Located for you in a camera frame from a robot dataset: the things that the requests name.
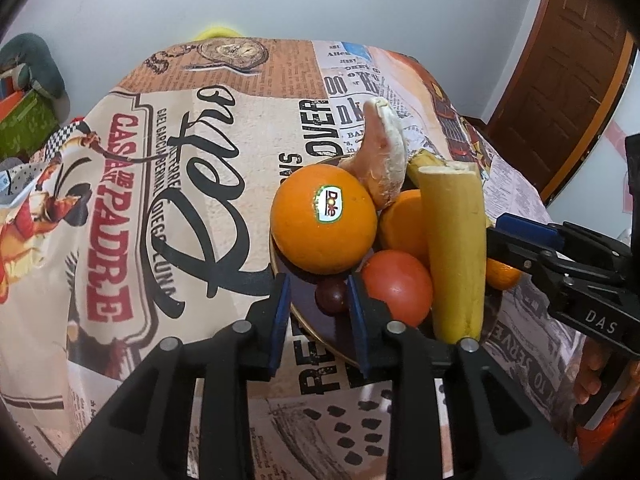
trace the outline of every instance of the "door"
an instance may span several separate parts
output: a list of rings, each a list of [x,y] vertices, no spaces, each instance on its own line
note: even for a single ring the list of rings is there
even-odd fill
[[[529,56],[521,59],[487,136],[542,191],[601,107],[626,30],[607,0],[548,0],[534,35],[532,31]]]

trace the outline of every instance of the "metal screw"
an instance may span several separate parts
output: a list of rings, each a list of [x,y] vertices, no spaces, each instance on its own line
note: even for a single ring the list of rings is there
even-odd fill
[[[402,321],[389,321],[386,324],[386,329],[392,334],[401,334],[406,330],[406,325]]]
[[[238,321],[233,323],[233,325],[231,325],[231,328],[234,329],[234,332],[236,332],[237,334],[246,334],[247,332],[249,332],[249,330],[251,330],[252,326],[253,325],[251,324],[251,321],[239,319]]]
[[[160,342],[160,349],[165,352],[170,352],[171,350],[178,348],[179,344],[180,340],[177,337],[165,337]]]
[[[469,353],[477,352],[480,348],[478,341],[471,337],[465,337],[464,339],[461,339],[458,344],[460,345],[460,348]]]

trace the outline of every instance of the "wall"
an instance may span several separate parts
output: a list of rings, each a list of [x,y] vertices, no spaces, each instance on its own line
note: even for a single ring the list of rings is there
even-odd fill
[[[522,24],[520,25],[520,30],[516,36],[515,41],[513,42],[513,48],[511,49],[511,53],[507,59],[507,63],[504,65],[504,69],[502,70],[502,74],[500,74],[500,79],[498,79],[498,83],[494,88],[494,91],[489,97],[489,102],[487,103],[482,115],[480,118],[486,123],[489,123],[491,116],[494,114],[495,109],[504,94],[504,91],[509,84],[511,76],[513,75],[514,70],[516,70],[516,66],[520,60],[520,56],[522,55],[522,51],[529,39],[529,34],[531,33],[531,29],[533,28],[533,22],[536,19],[536,15],[538,13],[538,7],[540,6],[540,0],[529,0],[527,4],[527,8],[524,12],[524,16],[522,18]]]
[[[631,215],[623,211],[626,160],[620,155],[622,139],[617,140],[614,133],[620,131],[622,136],[628,136],[640,132],[638,103],[640,61],[636,56],[631,76],[606,134],[600,137],[587,160],[547,208],[555,222],[573,222],[614,238],[631,227]]]
[[[87,113],[129,70],[211,24],[267,38],[374,44],[411,54],[467,115],[486,109],[529,0],[28,0],[6,37],[35,32]]]

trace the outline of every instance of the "door frame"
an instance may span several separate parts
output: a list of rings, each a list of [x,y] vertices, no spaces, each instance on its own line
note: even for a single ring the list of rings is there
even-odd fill
[[[516,69],[513,71],[513,75],[511,76],[509,84],[507,85],[504,94],[502,94],[500,102],[498,102],[498,105],[495,108],[495,112],[493,113],[491,119],[489,119],[489,123],[487,124],[486,133],[489,140],[491,140],[492,131],[495,129],[495,125],[502,116],[504,109],[506,108],[506,105],[511,97],[511,94],[515,90],[516,85],[518,84],[520,77],[524,72],[531,51],[533,50],[533,46],[538,39],[538,34],[540,33],[542,21],[544,20],[544,17],[546,15],[548,3],[549,0],[540,0],[536,18],[533,22],[533,26],[531,27],[529,37],[527,38],[527,43],[525,44],[520,59],[518,60],[518,63],[516,65]],[[553,193],[555,193],[558,188],[564,183],[564,180],[567,178],[567,176],[580,162],[580,159],[591,145],[594,137],[596,137],[596,135],[602,131],[604,126],[606,126],[605,122],[607,121],[607,118],[610,117],[612,108],[617,105],[618,93],[620,91],[620,87],[625,81],[626,71],[629,63],[631,62],[633,51],[634,40],[627,32],[625,43],[622,47],[622,52],[620,53],[620,60],[618,61],[618,65],[616,66],[616,70],[614,72],[613,78],[611,79],[611,83],[607,88],[604,98],[602,99],[601,104],[598,106],[598,109],[596,110],[591,123],[587,126],[587,129],[582,134],[582,137],[574,147],[573,151],[569,154],[565,162],[562,164],[556,174],[551,178],[549,183],[546,184],[542,192],[540,192],[540,198],[543,201],[552,196]]]

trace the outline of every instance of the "white oval label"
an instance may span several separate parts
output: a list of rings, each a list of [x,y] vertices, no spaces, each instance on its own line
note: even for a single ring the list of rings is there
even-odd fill
[[[342,190],[336,186],[322,186],[316,193],[315,206],[319,222],[335,222],[342,215]]]

